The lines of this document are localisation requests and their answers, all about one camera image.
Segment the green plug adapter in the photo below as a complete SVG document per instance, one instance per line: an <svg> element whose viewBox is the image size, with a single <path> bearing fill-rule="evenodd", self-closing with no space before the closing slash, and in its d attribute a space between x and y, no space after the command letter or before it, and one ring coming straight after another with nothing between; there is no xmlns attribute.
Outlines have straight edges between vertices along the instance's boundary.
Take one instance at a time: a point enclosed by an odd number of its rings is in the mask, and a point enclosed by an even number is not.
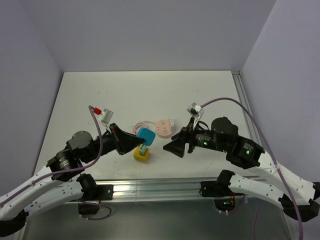
<svg viewBox="0 0 320 240"><path fill-rule="evenodd" d="M141 145L139 146L138 153L139 153L140 155L145 155L146 152L147 152L147 150L148 150L147 146L144 145L144 144L141 144Z"/></svg>

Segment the pink round power strip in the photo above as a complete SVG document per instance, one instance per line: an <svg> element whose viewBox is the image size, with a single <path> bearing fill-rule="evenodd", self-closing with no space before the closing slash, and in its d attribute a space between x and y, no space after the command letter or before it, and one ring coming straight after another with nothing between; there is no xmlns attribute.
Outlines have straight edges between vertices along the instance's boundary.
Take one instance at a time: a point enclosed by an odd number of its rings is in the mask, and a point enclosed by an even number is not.
<svg viewBox="0 0 320 240"><path fill-rule="evenodd" d="M154 126L155 134L162 139L169 138L174 133L174 129L175 123L172 118L158 120Z"/></svg>

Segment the blue plug adapter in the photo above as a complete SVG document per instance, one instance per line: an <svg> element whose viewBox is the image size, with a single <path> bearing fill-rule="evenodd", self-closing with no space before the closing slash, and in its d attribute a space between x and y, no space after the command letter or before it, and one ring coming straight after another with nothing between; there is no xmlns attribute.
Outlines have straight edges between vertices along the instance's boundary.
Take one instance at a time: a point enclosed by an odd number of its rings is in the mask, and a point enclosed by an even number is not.
<svg viewBox="0 0 320 240"><path fill-rule="evenodd" d="M149 147L152 145L155 137L156 137L156 133L146 127L141 127L136 136L138 138L144 139L143 145Z"/></svg>

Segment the yellow cube socket adapter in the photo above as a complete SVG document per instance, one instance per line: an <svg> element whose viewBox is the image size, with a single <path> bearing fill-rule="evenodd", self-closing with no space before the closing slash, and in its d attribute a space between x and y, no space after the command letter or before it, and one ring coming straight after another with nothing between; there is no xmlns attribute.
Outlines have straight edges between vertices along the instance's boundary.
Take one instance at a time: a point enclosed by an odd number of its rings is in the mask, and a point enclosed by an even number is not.
<svg viewBox="0 0 320 240"><path fill-rule="evenodd" d="M150 158L150 148L147 147L144 154L140 154L139 147L137 147L133 153L133 158L142 163L146 163Z"/></svg>

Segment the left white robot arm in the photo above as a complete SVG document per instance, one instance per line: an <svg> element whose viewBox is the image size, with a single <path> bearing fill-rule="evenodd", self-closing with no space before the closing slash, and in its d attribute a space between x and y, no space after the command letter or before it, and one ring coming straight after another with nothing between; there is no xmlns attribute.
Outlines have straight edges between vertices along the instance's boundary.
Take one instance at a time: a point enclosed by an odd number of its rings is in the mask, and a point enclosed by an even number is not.
<svg viewBox="0 0 320 240"><path fill-rule="evenodd" d="M145 142L115 123L96 139L87 131L76 132L38 173L0 198L1 237L18 232L33 216L51 208L95 198L98 187L94 178L84 173L86 167L112 151L124 155Z"/></svg>

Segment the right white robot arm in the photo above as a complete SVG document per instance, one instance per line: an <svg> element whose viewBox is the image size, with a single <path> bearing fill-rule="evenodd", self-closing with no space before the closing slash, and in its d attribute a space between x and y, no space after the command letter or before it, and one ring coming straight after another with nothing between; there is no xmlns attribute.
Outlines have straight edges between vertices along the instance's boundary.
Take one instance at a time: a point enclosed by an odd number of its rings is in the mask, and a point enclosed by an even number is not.
<svg viewBox="0 0 320 240"><path fill-rule="evenodd" d="M180 158L191 154L196 147L225 153L226 160L243 170L265 179L256 181L224 169L214 181L201 182L203 197L230 197L249 195L274 204L290 218L307 222L318 216L320 205L319 182L307 181L272 160L259 144L238 134L238 127L227 117L212 121L210 129L186 127L171 138L163 149Z"/></svg>

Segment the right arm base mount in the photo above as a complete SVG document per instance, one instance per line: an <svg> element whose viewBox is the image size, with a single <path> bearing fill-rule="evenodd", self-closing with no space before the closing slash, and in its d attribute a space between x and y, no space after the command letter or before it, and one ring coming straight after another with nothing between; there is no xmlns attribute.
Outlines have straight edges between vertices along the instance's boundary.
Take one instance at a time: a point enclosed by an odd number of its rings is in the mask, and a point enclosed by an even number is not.
<svg viewBox="0 0 320 240"><path fill-rule="evenodd" d="M199 194L203 198L213 198L214 206L220 215L236 212L239 207L247 202L243 193L234 193L227 186L217 181L201 181Z"/></svg>

